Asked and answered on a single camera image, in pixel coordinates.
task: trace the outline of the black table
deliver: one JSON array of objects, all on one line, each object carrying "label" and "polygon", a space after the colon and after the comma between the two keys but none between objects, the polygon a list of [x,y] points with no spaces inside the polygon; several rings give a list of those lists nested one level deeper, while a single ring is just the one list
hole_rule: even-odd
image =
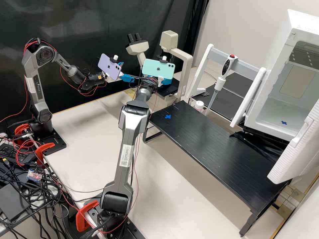
[{"label": "black table", "polygon": [[240,230],[241,236],[287,184],[276,185],[267,178],[273,161],[230,137],[229,132],[184,101],[153,113],[150,122],[250,208],[252,215]]}]

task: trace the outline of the small bottle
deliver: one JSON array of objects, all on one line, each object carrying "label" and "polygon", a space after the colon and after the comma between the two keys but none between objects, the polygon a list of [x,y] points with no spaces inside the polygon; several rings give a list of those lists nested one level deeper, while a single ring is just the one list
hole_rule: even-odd
[{"label": "small bottle", "polygon": [[202,113],[204,111],[203,109],[204,107],[204,102],[202,101],[196,101],[195,105],[194,105],[194,108],[199,111],[200,113]]}]

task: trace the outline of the label sticker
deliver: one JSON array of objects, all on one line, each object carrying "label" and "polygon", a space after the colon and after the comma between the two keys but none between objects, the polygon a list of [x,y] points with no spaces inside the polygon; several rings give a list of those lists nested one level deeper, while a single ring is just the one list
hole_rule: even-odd
[{"label": "label sticker", "polygon": [[186,91],[186,86],[183,86],[182,95],[185,94],[185,91]]},{"label": "label sticker", "polygon": [[36,88],[34,87],[33,79],[26,77],[26,83],[27,83],[27,87],[28,87],[29,92],[31,94],[34,94],[36,92]]},{"label": "label sticker", "polygon": [[128,168],[131,165],[134,145],[123,144],[120,166]]}]

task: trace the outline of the white tabletop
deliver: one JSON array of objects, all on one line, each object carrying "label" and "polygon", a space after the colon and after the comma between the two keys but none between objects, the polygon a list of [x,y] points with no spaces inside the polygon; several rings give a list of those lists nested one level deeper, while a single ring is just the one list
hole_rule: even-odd
[{"label": "white tabletop", "polygon": [[[118,118],[129,100],[120,92],[54,114],[53,126],[67,147],[46,160],[62,183],[77,191],[92,191],[113,180],[122,139]],[[129,218],[145,238],[185,239],[195,234],[197,238],[239,238],[238,229],[142,139],[136,172],[139,194]],[[133,188],[135,199],[135,178]],[[99,192],[69,190],[74,200]]]}]

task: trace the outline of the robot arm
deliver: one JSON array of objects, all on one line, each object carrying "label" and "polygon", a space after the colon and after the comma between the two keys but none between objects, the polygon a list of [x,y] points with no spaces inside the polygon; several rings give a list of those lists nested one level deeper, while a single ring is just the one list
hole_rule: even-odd
[{"label": "robot arm", "polygon": [[133,188],[128,183],[130,166],[132,164],[135,141],[143,133],[150,117],[146,101],[156,91],[158,82],[142,83],[136,92],[136,98],[122,107],[119,128],[122,130],[122,144],[118,158],[115,178],[103,190],[100,207],[103,211],[98,215],[99,221],[108,221],[105,230],[114,228],[128,215],[132,207]]},{"label": "robot arm", "polygon": [[25,48],[22,65],[25,69],[26,83],[31,95],[31,112],[39,123],[49,122],[52,113],[45,102],[38,69],[49,62],[56,62],[67,76],[77,85],[79,90],[90,90],[93,86],[103,84],[106,76],[103,72],[85,76],[76,66],[70,65],[58,52],[39,38],[31,39]]}]

